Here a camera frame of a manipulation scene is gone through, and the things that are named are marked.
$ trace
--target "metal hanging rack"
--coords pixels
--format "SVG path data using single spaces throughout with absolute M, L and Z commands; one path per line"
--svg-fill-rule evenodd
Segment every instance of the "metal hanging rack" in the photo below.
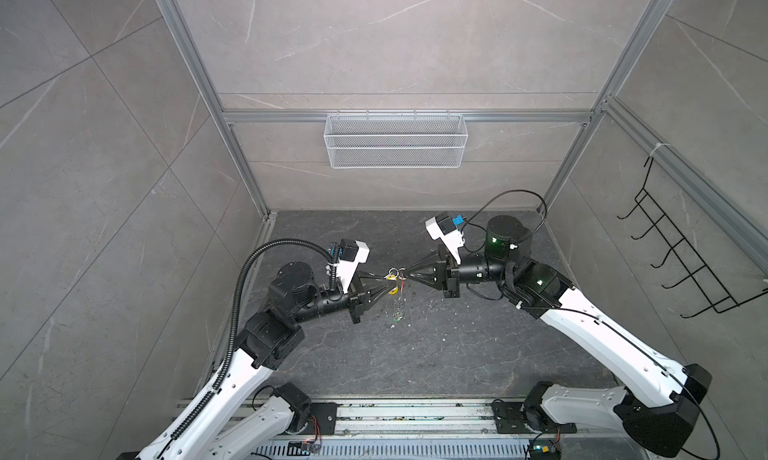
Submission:
M 638 241 L 639 239 L 641 239 L 641 238 L 645 237 L 646 235 L 648 235 L 648 232 L 650 232 L 652 230 L 656 230 L 656 232 L 658 232 L 659 235 L 661 235 L 661 238 L 664 239 L 664 242 L 669 247 L 669 250 L 667 250 L 667 254 L 664 255 L 664 259 L 661 261 L 661 263 L 659 263 L 658 265 L 654 265 L 653 263 L 651 263 L 651 266 L 653 268 L 661 268 L 664 265 L 664 263 L 667 262 L 667 259 L 669 258 L 670 254 L 674 254 L 676 256 L 676 258 L 677 258 L 677 261 L 680 262 L 680 264 L 683 266 L 683 268 L 685 269 L 685 271 L 687 273 L 687 275 L 685 277 L 683 277 L 680 280 L 678 280 L 674 285 L 669 285 L 669 286 L 662 285 L 662 287 L 665 288 L 665 289 L 675 288 L 678 285 L 680 285 L 682 282 L 685 282 L 686 280 L 688 280 L 690 278 L 692 281 L 694 281 L 694 283 L 696 283 L 696 287 L 698 287 L 698 289 L 701 292 L 701 294 L 704 295 L 704 298 L 709 303 L 708 307 L 705 307 L 704 309 L 702 309 L 702 310 L 700 310 L 700 311 L 698 311 L 698 312 L 696 312 L 696 313 L 694 313 L 692 315 L 680 314 L 680 316 L 683 317 L 684 319 L 690 319 L 690 318 L 696 317 L 696 315 L 699 315 L 700 313 L 704 313 L 704 312 L 706 312 L 706 311 L 708 311 L 710 309 L 715 311 L 715 312 L 717 312 L 717 313 L 724 313 L 724 312 L 727 312 L 727 311 L 729 311 L 731 309 L 734 309 L 736 307 L 741 307 L 742 305 L 744 305 L 744 303 L 751 302 L 751 301 L 755 300 L 758 297 L 762 297 L 763 295 L 768 294 L 768 287 L 766 287 L 766 288 L 763 289 L 763 291 L 761 293 L 758 293 L 757 295 L 752 296 L 752 297 L 746 299 L 745 301 L 737 301 L 736 298 L 734 298 L 734 296 L 731 294 L 731 292 L 728 291 L 728 289 L 723 284 L 723 282 L 720 281 L 720 278 L 718 278 L 718 276 L 712 271 L 712 268 L 709 266 L 709 264 L 705 262 L 704 258 L 702 258 L 702 256 L 699 254 L 699 252 L 694 247 L 694 245 L 691 244 L 688 241 L 688 237 L 683 235 L 683 232 L 680 231 L 680 229 L 674 223 L 672 218 L 669 215 L 667 215 L 667 212 L 664 211 L 663 208 L 661 208 L 661 206 L 658 204 L 658 202 L 656 202 L 656 199 L 654 199 L 654 197 L 646 189 L 645 186 L 646 186 L 646 184 L 648 184 L 648 176 L 650 175 L 650 168 L 653 166 L 653 164 L 654 164 L 654 158 L 653 157 L 648 157 L 645 160 L 645 163 L 643 164 L 643 167 L 647 166 L 648 170 L 645 172 L 645 180 L 643 181 L 643 187 L 640 188 L 640 191 L 634 197 L 635 206 L 632 207 L 632 210 L 630 210 L 629 213 L 626 214 L 625 216 L 623 216 L 623 217 L 622 216 L 617 216 L 617 217 L 620 220 L 623 220 L 623 219 L 629 217 L 630 215 L 632 215 L 632 213 L 639 208 L 645 214 L 646 218 L 650 221 L 650 227 L 648 227 L 648 229 L 642 235 L 640 235 L 639 237 L 635 237 L 634 235 L 632 235 L 631 236 L 632 239 Z M 643 201 L 653 202 L 653 205 L 655 205 L 656 208 L 658 208 L 658 210 L 661 212 L 661 216 L 659 216 L 656 220 L 654 220 L 648 214 L 648 211 L 645 209 L 645 207 L 642 206 L 642 202 Z M 670 240 L 667 238 L 667 235 L 664 235 L 664 233 L 661 231 L 661 229 L 659 229 L 659 222 L 661 222 L 665 218 L 672 225 L 673 229 L 675 229 L 676 232 L 680 235 L 680 239 L 677 242 L 675 242 L 674 244 L 672 242 L 670 242 Z M 698 258 L 699 261 L 701 262 L 700 267 L 697 267 L 695 269 L 692 269 L 691 267 L 689 267 L 683 261 L 683 258 L 680 256 L 678 251 L 675 250 L 678 247 L 685 247 L 685 245 L 687 245 L 688 248 L 691 249 L 692 252 L 696 254 L 696 258 Z M 720 284 L 720 287 L 723 289 L 723 291 L 726 294 L 724 298 L 722 298 L 722 299 L 720 299 L 720 300 L 718 300 L 716 302 L 713 302 L 712 299 L 710 299 L 710 296 L 706 294 L 706 292 L 704 291 L 704 288 L 701 286 L 701 283 L 696 279 L 696 276 L 695 276 L 697 273 L 707 273 L 707 272 L 715 279 L 715 281 L 718 284 Z M 723 303 L 726 302 L 726 301 L 732 301 L 733 304 L 727 303 L 726 305 L 723 305 Z

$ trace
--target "corrugated black cable conduit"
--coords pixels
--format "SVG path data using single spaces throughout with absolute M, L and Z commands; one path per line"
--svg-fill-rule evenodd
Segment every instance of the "corrugated black cable conduit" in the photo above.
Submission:
M 243 268 L 240 269 L 240 276 L 237 277 L 237 283 L 235 284 L 235 293 L 232 299 L 232 317 L 230 320 L 230 337 L 226 344 L 226 355 L 224 356 L 224 361 L 221 363 L 221 369 L 219 369 L 219 375 L 216 377 L 216 380 L 214 381 L 214 384 L 211 390 L 206 392 L 203 398 L 200 399 L 200 402 L 192 409 L 192 411 L 187 416 L 187 418 L 185 418 L 181 422 L 181 424 L 174 430 L 174 432 L 170 434 L 170 437 L 172 440 L 178 440 L 178 437 L 180 437 L 181 434 L 184 433 L 184 430 L 186 430 L 187 427 L 189 427 L 192 424 L 192 422 L 197 418 L 197 416 L 200 415 L 200 412 L 203 411 L 203 409 L 208 404 L 208 402 L 210 402 L 210 400 L 214 397 L 214 395 L 218 393 L 222 382 L 224 382 L 224 379 L 226 378 L 226 374 L 229 372 L 230 364 L 232 363 L 232 356 L 235 354 L 235 338 L 237 337 L 237 324 L 240 321 L 240 301 L 241 301 L 241 297 L 243 296 L 243 287 L 245 286 L 245 279 L 248 276 L 248 272 L 250 271 L 251 267 L 254 265 L 254 262 L 256 262 L 256 259 L 259 258 L 259 256 L 264 252 L 268 251 L 273 247 L 278 247 L 279 245 L 299 245 L 300 247 L 307 247 L 319 253 L 320 255 L 322 255 L 326 259 L 326 261 L 328 261 L 328 263 L 331 263 L 331 264 L 338 263 L 338 260 L 339 260 L 339 248 L 336 245 L 334 245 L 334 249 L 333 249 L 334 254 L 331 255 L 328 253 L 326 249 L 322 248 L 320 245 L 313 244 L 312 242 L 304 241 L 299 238 L 279 238 L 272 242 L 267 242 L 263 244 L 261 247 L 258 247 L 257 249 L 255 249 L 254 253 L 248 256 L 245 263 L 243 263 Z M 331 267 L 330 274 L 331 275 L 329 275 L 329 284 L 336 285 L 335 267 Z

